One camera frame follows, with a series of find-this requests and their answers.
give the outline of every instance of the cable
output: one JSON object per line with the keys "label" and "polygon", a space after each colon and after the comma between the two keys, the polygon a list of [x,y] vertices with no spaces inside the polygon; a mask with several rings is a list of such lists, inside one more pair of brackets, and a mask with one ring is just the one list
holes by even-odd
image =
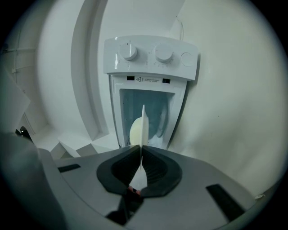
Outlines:
{"label": "cable", "polygon": [[183,37],[184,37],[184,27],[183,27],[183,23],[182,23],[182,21],[180,21],[179,19],[178,19],[178,16],[176,16],[176,19],[178,20],[178,22],[181,24],[181,30],[180,30],[180,40],[182,40],[183,41]]}

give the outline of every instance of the round button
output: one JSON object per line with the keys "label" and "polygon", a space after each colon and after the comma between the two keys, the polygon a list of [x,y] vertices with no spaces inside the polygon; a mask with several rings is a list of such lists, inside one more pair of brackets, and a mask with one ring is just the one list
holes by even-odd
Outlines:
{"label": "round button", "polygon": [[172,49],[165,44],[159,44],[155,47],[155,57],[157,61],[167,62],[172,57]]}
{"label": "round button", "polygon": [[193,56],[189,53],[183,53],[181,55],[181,62],[184,66],[190,67],[193,65]]}
{"label": "round button", "polygon": [[124,43],[119,48],[119,53],[122,58],[127,61],[132,60],[137,55],[137,48],[130,42]]}

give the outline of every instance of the white knob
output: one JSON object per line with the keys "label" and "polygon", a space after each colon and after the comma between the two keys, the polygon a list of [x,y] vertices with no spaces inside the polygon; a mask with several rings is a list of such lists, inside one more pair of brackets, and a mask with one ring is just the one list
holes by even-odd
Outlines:
{"label": "white knob", "polygon": [[122,58],[127,61],[132,60],[137,55],[137,48],[130,42],[124,43],[119,48],[119,53]]}
{"label": "white knob", "polygon": [[159,44],[155,47],[155,57],[157,61],[167,62],[172,57],[172,49],[165,44]]}

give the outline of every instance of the white casing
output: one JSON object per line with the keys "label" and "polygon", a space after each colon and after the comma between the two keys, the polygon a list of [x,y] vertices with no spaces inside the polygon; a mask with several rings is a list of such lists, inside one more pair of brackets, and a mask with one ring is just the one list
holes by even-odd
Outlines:
{"label": "white casing", "polygon": [[[137,55],[130,61],[122,58],[119,53],[120,46],[124,44],[133,44],[137,48]],[[172,57],[169,61],[160,62],[156,59],[155,47],[159,44],[171,48]],[[196,46],[172,38],[134,35],[108,39],[104,43],[104,73],[106,74],[150,73],[195,80],[197,58]]]}
{"label": "white casing", "polygon": [[[133,44],[137,49],[137,55],[130,61],[123,59],[119,54],[122,44]],[[159,44],[165,44],[171,48],[172,58],[169,61],[159,62],[156,60],[154,52],[155,47]],[[189,59],[184,61],[190,67],[183,65],[181,62],[181,56],[184,53],[191,54],[188,55]],[[134,122],[138,118],[133,114],[135,113],[133,108],[128,113],[126,110],[135,105],[135,102],[138,102],[143,90],[155,91],[151,92],[151,95],[164,92],[168,98],[167,115],[164,119],[165,125],[163,125],[164,120],[162,120],[158,127],[158,132],[161,132],[161,127],[165,127],[164,132],[161,137],[155,135],[155,138],[148,141],[149,146],[162,149],[168,147],[181,110],[187,81],[195,79],[197,56],[198,49],[194,45],[158,36],[125,36],[105,41],[104,73],[109,74],[110,78],[113,117],[121,147],[127,146],[130,133],[125,122],[127,119],[132,119],[132,122]],[[135,80],[128,80],[127,76],[134,76]],[[164,83],[163,79],[169,79],[170,83]],[[131,94],[133,95],[131,96],[129,94],[127,100],[123,92],[131,92],[130,90],[139,91],[137,91],[137,95]],[[154,99],[158,103],[159,98],[153,97],[152,100]],[[145,108],[149,109],[149,103],[150,101],[145,104]]]}

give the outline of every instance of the control panel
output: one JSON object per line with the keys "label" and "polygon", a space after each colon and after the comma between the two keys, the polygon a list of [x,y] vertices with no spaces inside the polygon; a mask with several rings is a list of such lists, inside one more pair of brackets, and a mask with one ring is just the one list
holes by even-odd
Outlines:
{"label": "control panel", "polygon": [[143,73],[195,80],[197,60],[196,46],[172,38],[134,35],[104,43],[104,73],[111,75]]}

